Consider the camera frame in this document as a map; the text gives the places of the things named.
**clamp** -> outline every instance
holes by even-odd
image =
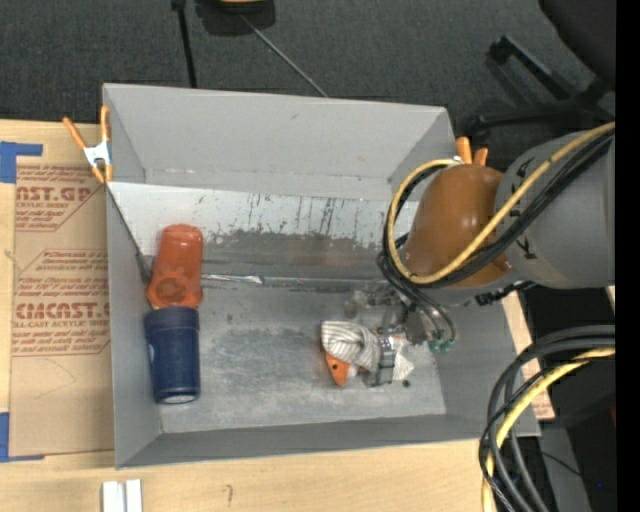
[[[393,368],[396,364],[396,349],[388,337],[378,338],[380,343],[380,359],[376,371],[369,372],[366,376],[367,386],[381,386],[391,384],[393,381]]]
[[[71,137],[76,145],[84,151],[84,154],[91,165],[91,171],[100,184],[113,179],[113,164],[111,162],[111,136],[109,132],[109,107],[103,105],[100,109],[100,133],[102,141],[97,146],[88,147],[87,143],[80,135],[76,125],[68,117],[62,118],[62,123],[69,129]]]

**orange cap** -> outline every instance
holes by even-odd
[[[349,370],[351,369],[351,365],[341,361],[340,359],[336,359],[328,352],[325,352],[325,358],[327,359],[327,365],[329,366],[329,371],[331,372],[331,376],[335,383],[338,386],[345,386],[349,381]]]
[[[164,229],[146,295],[155,308],[188,306],[202,301],[200,269],[202,233],[187,224]]]

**orange object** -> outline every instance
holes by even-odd
[[[485,165],[488,151],[471,156],[469,140],[460,137],[456,147],[464,164],[436,176],[420,201],[406,245],[407,266],[416,274],[444,268],[487,225],[502,173]],[[495,239],[495,234],[486,243]],[[454,287],[482,286],[511,270],[504,254],[456,283]]]
[[[105,181],[111,181],[113,179],[113,164],[111,163],[111,150],[109,148],[111,143],[109,107],[102,105],[100,109],[100,135],[102,136],[102,142],[95,147],[87,147],[87,143],[71,119],[63,117],[62,124],[67,127],[76,145],[84,151],[87,160],[91,164],[91,172],[93,172],[100,184],[104,184]]]
[[[338,386],[344,386],[349,380],[349,370],[351,369],[351,365],[344,361],[340,361],[340,359],[336,359],[328,352],[325,353],[325,356],[327,358],[327,365],[329,365],[329,371],[331,372],[333,380]]]
[[[146,295],[155,308],[188,306],[202,301],[200,269],[202,233],[187,224],[165,228]]]

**blue tape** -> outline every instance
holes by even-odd
[[[18,156],[42,156],[42,144],[0,142],[0,183],[16,182]]]
[[[9,413],[0,413],[0,463],[13,462],[18,460],[39,460],[36,457],[9,457]]]

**white plastic piece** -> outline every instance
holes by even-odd
[[[407,337],[402,336],[390,336],[391,344],[396,349],[395,365],[393,366],[393,380],[404,380],[415,368],[415,365],[409,361],[404,355],[402,355],[402,349],[406,347],[409,342]]]
[[[142,482],[109,481],[102,484],[102,512],[142,512]]]

